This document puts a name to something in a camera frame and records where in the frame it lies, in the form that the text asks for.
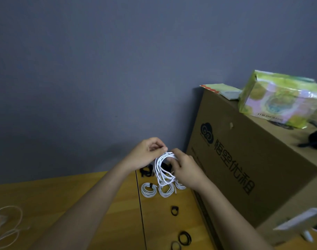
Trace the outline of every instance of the black logo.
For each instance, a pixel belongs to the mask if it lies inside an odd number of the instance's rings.
[[[270,120],[268,120],[268,121],[269,121],[271,124],[276,125],[276,126],[279,126],[279,127],[282,127],[282,128],[284,128],[284,129],[294,130],[294,127],[292,127],[292,126],[285,125],[285,124],[281,124],[281,123],[274,122],[274,121],[270,121]]]
[[[213,130],[210,123],[205,123],[201,125],[201,134],[207,139],[209,144],[212,144],[214,141]]]

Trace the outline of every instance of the plastic wrapping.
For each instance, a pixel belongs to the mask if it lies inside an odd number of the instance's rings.
[[[317,110],[314,79],[255,70],[243,89],[241,113],[304,128]]]

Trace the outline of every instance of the brown box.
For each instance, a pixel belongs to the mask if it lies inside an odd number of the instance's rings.
[[[187,154],[244,218],[277,245],[317,223],[317,150],[297,147],[316,130],[241,114],[237,101],[204,90]],[[213,215],[195,195],[213,234]]]

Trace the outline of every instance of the person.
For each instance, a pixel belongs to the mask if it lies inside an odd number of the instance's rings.
[[[119,187],[132,171],[140,169],[168,150],[159,138],[141,141],[133,150],[39,238],[29,250],[85,250]],[[215,214],[214,225],[225,249],[273,250],[220,190],[206,177],[191,156],[175,148],[177,160],[169,158],[180,183],[197,191]]]

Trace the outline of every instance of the person's right arm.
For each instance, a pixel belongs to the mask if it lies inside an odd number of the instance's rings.
[[[169,158],[173,166],[174,175],[180,183],[200,193],[209,203],[215,215],[214,226],[218,230],[224,249],[274,249],[207,178],[192,156],[186,155],[177,148],[173,149],[172,152],[179,160]]]

